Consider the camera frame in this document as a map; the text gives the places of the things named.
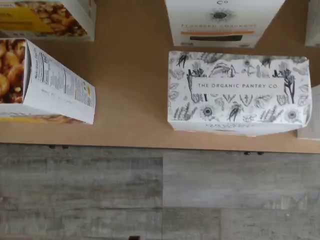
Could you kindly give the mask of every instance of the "nutrition facts label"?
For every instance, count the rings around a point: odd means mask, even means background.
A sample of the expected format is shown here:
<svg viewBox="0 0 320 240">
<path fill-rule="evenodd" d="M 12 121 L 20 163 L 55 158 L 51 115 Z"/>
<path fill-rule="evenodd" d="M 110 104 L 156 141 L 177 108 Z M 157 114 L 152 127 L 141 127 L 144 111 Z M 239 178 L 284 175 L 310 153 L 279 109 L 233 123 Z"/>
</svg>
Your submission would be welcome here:
<svg viewBox="0 0 320 240">
<path fill-rule="evenodd" d="M 32 45 L 32 74 L 43 84 L 92 108 L 96 104 L 95 88 L 61 63 Z"/>
</svg>

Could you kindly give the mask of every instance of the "white box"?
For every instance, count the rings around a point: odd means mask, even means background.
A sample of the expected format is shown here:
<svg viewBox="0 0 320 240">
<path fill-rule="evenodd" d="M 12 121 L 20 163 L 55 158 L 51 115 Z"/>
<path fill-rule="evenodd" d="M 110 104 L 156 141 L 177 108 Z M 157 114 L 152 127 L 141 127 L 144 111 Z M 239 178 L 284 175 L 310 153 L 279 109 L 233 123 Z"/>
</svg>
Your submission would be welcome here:
<svg viewBox="0 0 320 240">
<path fill-rule="evenodd" d="M 309 0 L 305 45 L 320 47 L 320 0 Z"/>
<path fill-rule="evenodd" d="M 25 39 L 1 39 L 0 121 L 93 124 L 95 87 Z"/>
<path fill-rule="evenodd" d="M 168 122 L 175 130 L 260 136 L 310 120 L 305 57 L 169 53 Z"/>
<path fill-rule="evenodd" d="M 307 127 L 298 130 L 298 139 L 320 140 L 320 85 L 312 88 L 312 115 Z"/>
<path fill-rule="evenodd" d="M 94 41 L 94 0 L 0 0 L 0 31 L 9 38 Z"/>
<path fill-rule="evenodd" d="M 253 48 L 285 0 L 166 0 L 175 46 Z"/>
</svg>

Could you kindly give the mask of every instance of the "gray floor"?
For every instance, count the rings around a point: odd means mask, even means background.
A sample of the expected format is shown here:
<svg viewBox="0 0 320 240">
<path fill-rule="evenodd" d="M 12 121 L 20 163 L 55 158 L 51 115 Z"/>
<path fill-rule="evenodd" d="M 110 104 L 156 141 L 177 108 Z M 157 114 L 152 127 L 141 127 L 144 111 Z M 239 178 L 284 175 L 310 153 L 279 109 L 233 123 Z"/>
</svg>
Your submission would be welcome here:
<svg viewBox="0 0 320 240">
<path fill-rule="evenodd" d="M 0 240 L 320 240 L 320 155 L 0 145 Z"/>
</svg>

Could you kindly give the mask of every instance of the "orange stripe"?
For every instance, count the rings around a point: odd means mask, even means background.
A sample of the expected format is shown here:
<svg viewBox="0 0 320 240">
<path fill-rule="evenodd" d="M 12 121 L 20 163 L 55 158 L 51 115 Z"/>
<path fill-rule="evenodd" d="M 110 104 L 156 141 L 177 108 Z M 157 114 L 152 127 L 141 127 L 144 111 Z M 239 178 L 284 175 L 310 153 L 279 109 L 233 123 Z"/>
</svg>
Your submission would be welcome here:
<svg viewBox="0 0 320 240">
<path fill-rule="evenodd" d="M 254 34 L 254 31 L 182 31 L 182 35 L 244 35 Z"/>
</svg>

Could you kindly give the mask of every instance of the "brown cardboard surface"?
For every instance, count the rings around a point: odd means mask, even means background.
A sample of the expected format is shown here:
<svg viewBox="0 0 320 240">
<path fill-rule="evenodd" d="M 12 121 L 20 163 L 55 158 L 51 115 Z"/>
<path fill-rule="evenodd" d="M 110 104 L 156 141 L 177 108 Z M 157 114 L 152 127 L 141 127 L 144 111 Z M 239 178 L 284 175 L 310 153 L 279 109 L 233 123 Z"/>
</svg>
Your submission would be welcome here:
<svg viewBox="0 0 320 240">
<path fill-rule="evenodd" d="M 163 0 L 96 0 L 96 41 L 37 41 L 96 86 L 94 125 L 0 122 L 0 142 L 320 153 L 295 132 L 263 137 L 173 131 L 167 123 L 168 51 L 306 56 L 320 84 L 320 48 L 305 48 L 307 0 L 287 0 L 255 49 L 175 48 Z"/>
</svg>

